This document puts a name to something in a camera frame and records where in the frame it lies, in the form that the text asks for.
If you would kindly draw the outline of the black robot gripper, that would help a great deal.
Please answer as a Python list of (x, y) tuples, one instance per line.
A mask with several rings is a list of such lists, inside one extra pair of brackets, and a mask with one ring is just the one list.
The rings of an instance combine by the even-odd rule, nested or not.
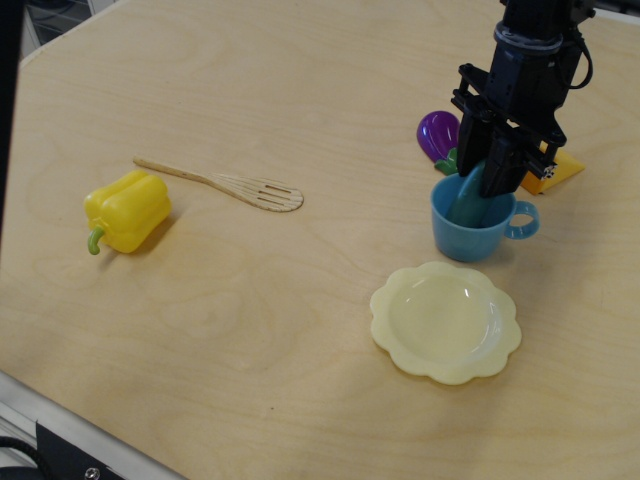
[(513, 193), (527, 172), (553, 176), (555, 154), (566, 142), (556, 120), (583, 57), (580, 35), (542, 41), (497, 34), (491, 67), (459, 67), (451, 102), (463, 113), (457, 170), (465, 177), (483, 159), (481, 196)]

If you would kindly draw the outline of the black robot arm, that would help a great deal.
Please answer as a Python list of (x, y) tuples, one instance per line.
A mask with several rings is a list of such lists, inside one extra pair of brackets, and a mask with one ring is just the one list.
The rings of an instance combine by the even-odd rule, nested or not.
[(593, 77), (588, 70), (573, 81), (580, 61), (591, 58), (579, 25), (594, 17), (593, 2), (507, 1), (504, 7), (489, 70), (461, 65), (452, 98), (463, 114), (457, 171), (466, 177), (482, 164), (484, 198), (514, 192), (527, 174), (552, 177), (556, 152), (567, 142), (556, 112)]

